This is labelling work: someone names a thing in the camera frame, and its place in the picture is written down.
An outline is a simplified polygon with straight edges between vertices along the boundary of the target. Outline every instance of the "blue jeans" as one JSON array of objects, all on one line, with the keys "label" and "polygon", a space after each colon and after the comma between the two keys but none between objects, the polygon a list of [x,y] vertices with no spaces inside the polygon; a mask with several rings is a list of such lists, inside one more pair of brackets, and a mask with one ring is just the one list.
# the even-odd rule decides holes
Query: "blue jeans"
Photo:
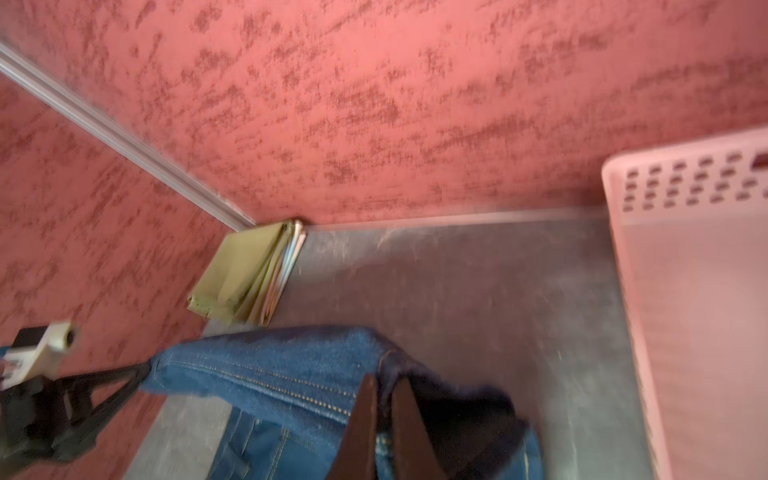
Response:
[{"label": "blue jeans", "polygon": [[506,394],[443,382],[371,329],[296,327],[182,343],[152,359],[142,388],[233,405],[212,480],[324,478],[366,373],[379,384],[379,479],[396,478],[390,399],[403,376],[449,478],[543,478],[535,434]]}]

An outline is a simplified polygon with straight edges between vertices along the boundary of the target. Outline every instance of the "gray surface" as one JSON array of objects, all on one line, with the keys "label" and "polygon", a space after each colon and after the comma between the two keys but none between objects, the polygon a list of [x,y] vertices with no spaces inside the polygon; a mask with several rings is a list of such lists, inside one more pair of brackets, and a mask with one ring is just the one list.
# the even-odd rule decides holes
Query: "gray surface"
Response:
[{"label": "gray surface", "polygon": [[[607,220],[312,232],[272,326],[330,323],[375,327],[450,381],[505,389],[548,478],[653,478]],[[181,445],[171,430],[145,443]],[[208,436],[215,448],[221,430]]]}]

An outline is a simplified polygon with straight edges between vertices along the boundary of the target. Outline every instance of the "mottled wallpaper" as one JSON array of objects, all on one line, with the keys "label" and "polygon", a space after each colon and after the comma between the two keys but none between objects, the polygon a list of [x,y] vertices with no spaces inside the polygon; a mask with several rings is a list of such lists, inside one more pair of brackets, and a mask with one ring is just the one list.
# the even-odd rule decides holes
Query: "mottled wallpaper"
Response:
[{"label": "mottled wallpaper", "polygon": [[[227,228],[0,75],[0,345],[73,319],[62,375],[143,362],[200,335],[184,300]],[[118,480],[162,405],[137,394],[67,466],[20,479]]]},{"label": "mottled wallpaper", "polygon": [[768,122],[765,0],[4,0],[0,37],[258,221],[596,204]]}]

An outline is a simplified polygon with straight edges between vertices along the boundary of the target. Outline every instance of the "stack of folded fabric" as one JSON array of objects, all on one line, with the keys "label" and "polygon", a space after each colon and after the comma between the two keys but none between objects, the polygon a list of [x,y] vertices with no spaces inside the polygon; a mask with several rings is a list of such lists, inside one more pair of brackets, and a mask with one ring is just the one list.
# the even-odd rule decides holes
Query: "stack of folded fabric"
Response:
[{"label": "stack of folded fabric", "polygon": [[305,239],[299,220],[230,233],[190,293],[189,310],[228,323],[266,326]]}]

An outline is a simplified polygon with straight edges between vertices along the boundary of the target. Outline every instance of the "folded denim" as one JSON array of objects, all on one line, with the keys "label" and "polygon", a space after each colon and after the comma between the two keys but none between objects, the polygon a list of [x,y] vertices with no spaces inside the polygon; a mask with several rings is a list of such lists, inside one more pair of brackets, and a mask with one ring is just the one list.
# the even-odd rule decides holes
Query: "folded denim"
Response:
[{"label": "folded denim", "polygon": [[543,478],[536,436],[506,394],[453,386],[372,329],[294,327],[182,343],[152,359],[142,389],[233,405],[211,480],[324,478],[366,373],[379,384],[379,479],[396,478],[391,394],[403,376],[449,478]]}]

